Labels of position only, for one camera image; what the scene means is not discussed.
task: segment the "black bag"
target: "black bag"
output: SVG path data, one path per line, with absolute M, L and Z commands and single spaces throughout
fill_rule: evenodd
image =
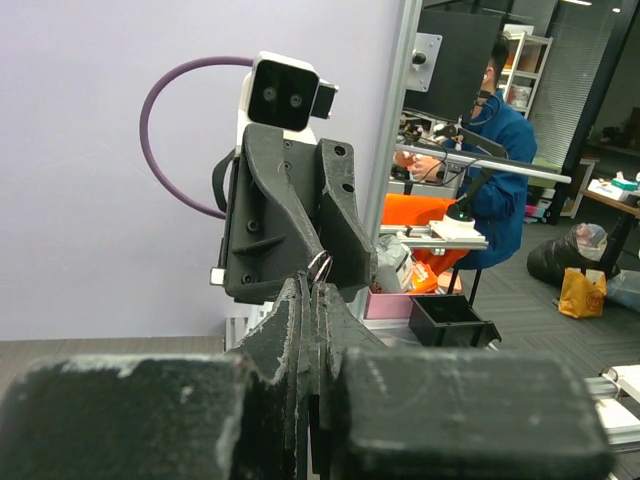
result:
M 529 275 L 541 282 L 555 287 L 562 287 L 565 268 L 579 268 L 581 270 L 600 270 L 600 263 L 583 257 L 578 250 L 575 240 L 575 230 L 562 238 L 549 240 L 538 246 L 527 257 Z M 612 277 L 620 272 L 614 268 Z

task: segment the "ceiling light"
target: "ceiling light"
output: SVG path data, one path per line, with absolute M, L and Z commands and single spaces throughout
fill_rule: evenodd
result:
M 586 0 L 562 0 L 567 3 L 575 3 L 576 5 L 591 5 L 591 2 L 587 2 Z

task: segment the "screw hole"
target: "screw hole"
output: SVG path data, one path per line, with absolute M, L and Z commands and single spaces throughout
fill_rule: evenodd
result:
M 247 231 L 250 233 L 256 233 L 260 229 L 260 225 L 255 220 L 249 220 L 247 222 Z

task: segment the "computer monitor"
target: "computer monitor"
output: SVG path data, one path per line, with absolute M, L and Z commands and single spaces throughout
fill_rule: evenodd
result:
M 429 90 L 407 91 L 405 108 L 429 116 L 469 122 L 482 77 L 501 31 L 502 17 L 423 9 L 418 33 L 442 36 Z

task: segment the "person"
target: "person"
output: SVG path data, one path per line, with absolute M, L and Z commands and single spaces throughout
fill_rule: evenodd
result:
M 475 107 L 472 120 L 465 128 L 502 145 L 510 160 L 531 163 L 537 151 L 533 127 L 505 103 L 503 92 L 498 89 L 508 56 L 509 39 L 500 34 L 482 83 L 482 90 L 491 96 L 484 104 Z M 462 150 L 484 153 L 464 143 Z M 441 160 L 423 156 L 416 158 L 409 170 L 414 178 L 434 180 L 439 163 Z M 480 169 L 472 167 L 467 175 L 475 177 L 479 173 Z M 496 172 L 478 191 L 471 200 L 471 215 L 476 221 L 476 230 L 487 238 L 489 246 L 486 250 L 470 252 L 458 260 L 456 267 L 461 270 L 489 268 L 507 260 L 520 248 L 527 184 L 528 179 L 524 175 Z M 465 182 L 458 195 L 464 194 L 468 187 Z

